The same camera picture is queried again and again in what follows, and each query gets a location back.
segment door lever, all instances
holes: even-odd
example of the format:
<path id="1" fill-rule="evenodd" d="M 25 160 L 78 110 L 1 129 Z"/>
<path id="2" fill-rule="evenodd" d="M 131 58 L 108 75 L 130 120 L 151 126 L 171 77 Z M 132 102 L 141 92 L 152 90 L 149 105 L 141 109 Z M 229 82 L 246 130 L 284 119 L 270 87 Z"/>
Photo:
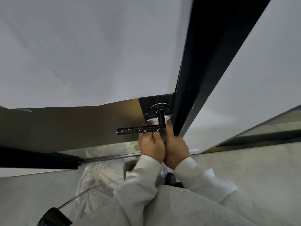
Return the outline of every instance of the door lever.
<path id="1" fill-rule="evenodd" d="M 118 128 L 117 131 L 116 131 L 117 135 L 166 131 L 164 113 L 169 112 L 168 104 L 158 103 L 158 104 L 153 105 L 152 109 L 158 115 L 158 123 L 159 124 L 157 124 L 157 125 L 147 125 L 147 126 L 141 126 L 141 127 L 132 127 L 132 128 Z"/>

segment black shoe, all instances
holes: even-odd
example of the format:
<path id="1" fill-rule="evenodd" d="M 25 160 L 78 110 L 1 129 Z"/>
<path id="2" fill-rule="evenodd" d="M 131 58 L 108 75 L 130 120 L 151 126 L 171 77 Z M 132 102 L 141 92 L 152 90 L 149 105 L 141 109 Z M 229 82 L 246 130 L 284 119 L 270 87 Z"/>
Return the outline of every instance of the black shoe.
<path id="1" fill-rule="evenodd" d="M 171 172 L 168 172 L 165 176 L 164 185 L 173 186 L 176 183 L 177 183 L 177 180 L 175 178 L 175 175 Z"/>

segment transparent plastic wrap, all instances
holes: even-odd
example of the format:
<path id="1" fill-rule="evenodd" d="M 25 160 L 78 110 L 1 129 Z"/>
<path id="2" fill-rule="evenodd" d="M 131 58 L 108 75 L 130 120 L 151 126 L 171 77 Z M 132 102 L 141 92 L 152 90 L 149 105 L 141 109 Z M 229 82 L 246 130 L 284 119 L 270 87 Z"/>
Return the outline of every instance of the transparent plastic wrap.
<path id="1" fill-rule="evenodd" d="M 98 206 L 109 202 L 114 196 L 113 191 L 124 181 L 124 163 L 137 159 L 139 156 L 87 164 L 78 183 L 76 195 L 89 188 L 92 189 L 75 200 L 75 206 L 68 218 L 75 222 L 97 209 Z M 170 172 L 170 169 L 162 164 L 156 186 L 164 183 L 167 172 Z"/>

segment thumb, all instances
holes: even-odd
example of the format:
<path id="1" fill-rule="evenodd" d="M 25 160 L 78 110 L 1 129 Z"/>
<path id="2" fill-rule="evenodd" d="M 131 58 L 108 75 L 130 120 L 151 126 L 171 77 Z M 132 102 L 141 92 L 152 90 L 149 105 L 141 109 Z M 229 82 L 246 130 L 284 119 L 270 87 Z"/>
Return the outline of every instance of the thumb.
<path id="1" fill-rule="evenodd" d="M 166 121 L 166 134 L 167 134 L 167 137 L 173 137 L 174 136 L 173 126 L 172 126 L 171 120 Z"/>

